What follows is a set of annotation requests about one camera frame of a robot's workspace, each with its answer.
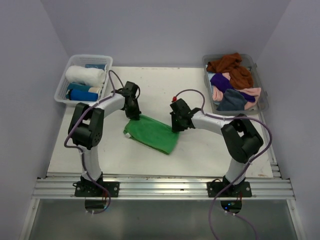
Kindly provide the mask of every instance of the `clear plastic bin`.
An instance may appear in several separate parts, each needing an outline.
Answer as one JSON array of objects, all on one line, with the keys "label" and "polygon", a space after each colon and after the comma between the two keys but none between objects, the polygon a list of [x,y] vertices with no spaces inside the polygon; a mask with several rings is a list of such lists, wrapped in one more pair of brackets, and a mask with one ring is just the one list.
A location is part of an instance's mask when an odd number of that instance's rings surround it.
[{"label": "clear plastic bin", "polygon": [[111,69],[113,63],[113,59],[110,56],[104,56],[104,55],[91,55],[91,54],[79,54],[79,55],[73,55],[70,57],[68,63],[65,66],[64,72],[62,74],[61,80],[59,82],[59,85],[55,91],[54,94],[54,100],[56,100],[59,103],[64,103],[68,106],[75,106],[78,103],[85,103],[89,104],[90,101],[74,101],[74,100],[68,100],[66,98],[66,92],[67,87],[69,85],[68,80],[66,79],[66,72],[70,66],[76,65],[84,67],[86,64],[104,64],[106,77],[105,81],[102,87],[101,95],[98,97],[98,100],[102,99],[105,96],[107,84],[109,80],[108,71]]},{"label": "clear plastic bin", "polygon": [[208,62],[211,61],[215,61],[215,60],[219,60],[221,59],[224,54],[213,54],[213,55],[205,55],[202,58],[202,62],[203,62],[203,67],[204,67],[204,84],[207,88],[208,94],[209,94],[209,99],[210,99],[210,104],[211,104],[211,108],[212,108],[212,112],[215,114],[220,114],[220,115],[238,115],[238,114],[245,114],[245,115],[256,115],[258,113],[260,113],[261,111],[265,111],[269,108],[269,104],[268,104],[268,100],[267,100],[267,95],[264,91],[264,88],[262,87],[262,84],[260,82],[258,73],[257,73],[257,69],[256,69],[256,65],[254,63],[254,61],[252,60],[252,58],[247,55],[247,54],[240,54],[242,57],[242,62],[241,62],[241,66],[244,66],[246,68],[248,68],[248,70],[251,72],[252,78],[253,78],[253,87],[254,88],[261,88],[261,94],[260,94],[260,98],[258,99],[257,104],[248,109],[248,110],[242,110],[242,111],[218,111],[217,107],[218,105],[216,105],[214,103],[214,100],[212,98],[213,92],[211,90],[211,83],[210,83],[210,79],[208,77],[207,74],[207,64]]}]

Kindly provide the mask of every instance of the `white table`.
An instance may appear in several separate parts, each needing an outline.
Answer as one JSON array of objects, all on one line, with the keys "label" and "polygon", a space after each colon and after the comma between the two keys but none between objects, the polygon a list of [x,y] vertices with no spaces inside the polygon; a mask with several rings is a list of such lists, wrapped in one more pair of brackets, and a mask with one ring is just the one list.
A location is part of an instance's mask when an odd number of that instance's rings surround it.
[{"label": "white table", "polygon": [[[204,86],[203,68],[113,67],[112,69],[123,83],[131,81],[139,85],[141,95],[138,103],[142,114],[146,116],[171,125],[169,114],[171,100],[184,89],[197,89],[204,93],[207,99],[204,110],[212,112]],[[116,88],[119,88],[117,78],[112,79]],[[108,83],[106,95],[111,91],[111,84]],[[186,92],[179,97],[183,98],[191,109],[202,104],[201,96],[195,92]],[[50,173],[82,172],[78,151],[67,149],[63,145],[73,112],[74,107],[66,108],[48,168]],[[126,138],[123,130],[128,121],[125,113],[120,110],[104,119],[103,137],[98,145],[99,163],[104,174],[222,177],[228,170],[231,157],[221,135],[201,129],[188,129],[180,133],[174,151],[170,155],[165,155]],[[253,124],[262,136],[262,127],[258,123]],[[246,176],[272,178],[269,155],[264,153],[257,158],[247,170]]]}]

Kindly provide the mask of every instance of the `black mounting plate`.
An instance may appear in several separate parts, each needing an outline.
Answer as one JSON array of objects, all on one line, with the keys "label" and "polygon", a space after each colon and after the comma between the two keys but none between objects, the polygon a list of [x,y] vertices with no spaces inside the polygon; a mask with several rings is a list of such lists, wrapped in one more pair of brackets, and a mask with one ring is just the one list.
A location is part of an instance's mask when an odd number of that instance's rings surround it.
[{"label": "black mounting plate", "polygon": [[[214,198],[223,188],[226,187],[226,183],[222,181],[209,181],[206,183],[206,189],[208,191],[208,197]],[[236,186],[232,186],[219,196],[220,198],[237,198],[242,193],[243,198],[252,197],[250,183],[243,181]]]},{"label": "black mounting plate", "polygon": [[[112,197],[112,198],[118,197],[120,182],[118,182],[118,181],[102,181],[99,183],[99,185],[103,186],[105,189],[107,189],[109,191],[110,197]],[[78,186],[81,186],[80,181],[78,181],[75,184],[76,188],[75,188],[74,196],[77,198],[79,198],[79,197],[80,198],[81,197],[84,197],[84,198],[102,197],[101,191],[99,191],[99,193],[94,192],[94,191],[87,191],[87,190],[84,190],[83,188],[78,187]]]}]

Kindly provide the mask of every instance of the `green towel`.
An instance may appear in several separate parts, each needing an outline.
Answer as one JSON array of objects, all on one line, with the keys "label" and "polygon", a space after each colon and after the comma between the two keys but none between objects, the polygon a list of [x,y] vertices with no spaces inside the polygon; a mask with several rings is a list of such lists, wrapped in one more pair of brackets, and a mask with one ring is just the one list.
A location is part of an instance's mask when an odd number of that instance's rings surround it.
[{"label": "green towel", "polygon": [[130,120],[123,130],[131,139],[148,145],[160,152],[170,154],[175,148],[179,133],[172,132],[171,126],[145,115],[140,120]]}]

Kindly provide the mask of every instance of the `white backdrop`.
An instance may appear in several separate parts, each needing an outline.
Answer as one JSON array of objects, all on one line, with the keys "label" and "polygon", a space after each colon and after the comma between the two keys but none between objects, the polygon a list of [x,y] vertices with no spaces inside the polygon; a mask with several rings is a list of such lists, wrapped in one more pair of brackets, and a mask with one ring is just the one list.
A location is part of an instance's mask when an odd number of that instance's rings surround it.
[{"label": "white backdrop", "polygon": [[206,54],[254,60],[289,0],[41,0],[68,55],[115,66],[198,67]]}]

